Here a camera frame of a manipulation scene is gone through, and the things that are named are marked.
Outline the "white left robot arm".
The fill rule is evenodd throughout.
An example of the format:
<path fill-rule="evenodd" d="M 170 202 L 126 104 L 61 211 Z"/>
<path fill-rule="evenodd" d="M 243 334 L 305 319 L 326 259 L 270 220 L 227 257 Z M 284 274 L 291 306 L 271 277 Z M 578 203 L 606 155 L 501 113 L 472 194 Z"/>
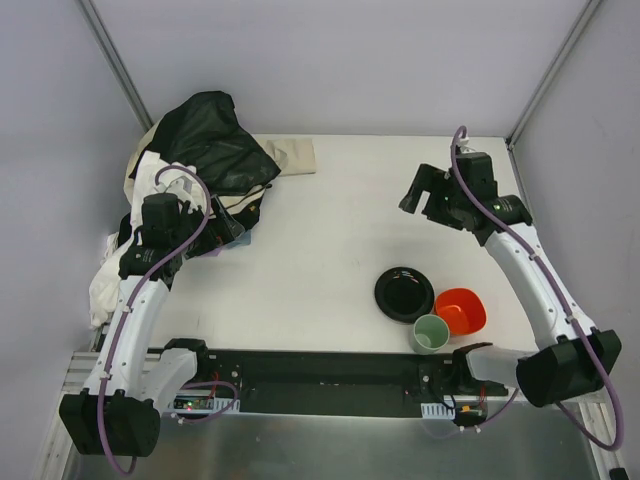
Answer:
<path fill-rule="evenodd" d="M 146 197 L 141 223 L 120 258 L 116 309 L 99 357 L 80 392 L 63 396 L 59 415 L 82 455 L 147 457 L 163 413 L 190 382 L 215 380 L 205 341 L 175 338 L 157 364 L 143 370 L 154 324 L 189 249 L 205 236 L 203 222 L 242 227 L 217 198 L 195 207 L 175 194 Z"/>

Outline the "black mesh cloth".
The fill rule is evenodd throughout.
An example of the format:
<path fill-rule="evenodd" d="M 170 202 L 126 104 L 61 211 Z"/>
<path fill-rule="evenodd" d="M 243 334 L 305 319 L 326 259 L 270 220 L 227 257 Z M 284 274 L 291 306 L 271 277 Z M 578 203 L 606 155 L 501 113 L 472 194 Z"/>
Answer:
<path fill-rule="evenodd" d="M 159 154 L 169 164 L 195 168 L 208 190 L 220 196 L 246 194 L 281 172 L 241 127 L 234 101 L 223 91 L 196 93 L 166 113 L 142 150 Z"/>

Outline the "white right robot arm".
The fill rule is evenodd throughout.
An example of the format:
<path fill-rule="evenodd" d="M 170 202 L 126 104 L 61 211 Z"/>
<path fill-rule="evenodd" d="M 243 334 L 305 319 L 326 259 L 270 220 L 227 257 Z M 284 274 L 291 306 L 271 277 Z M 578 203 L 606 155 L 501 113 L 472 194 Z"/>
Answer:
<path fill-rule="evenodd" d="M 399 207 L 474 235 L 496 261 L 534 334 L 532 352 L 472 344 L 456 350 L 469 377 L 519 389 L 536 407 L 597 392 L 621 352 L 578 307 L 544 253 L 529 211 L 516 195 L 501 196 L 484 152 L 459 153 L 448 170 L 422 164 Z"/>

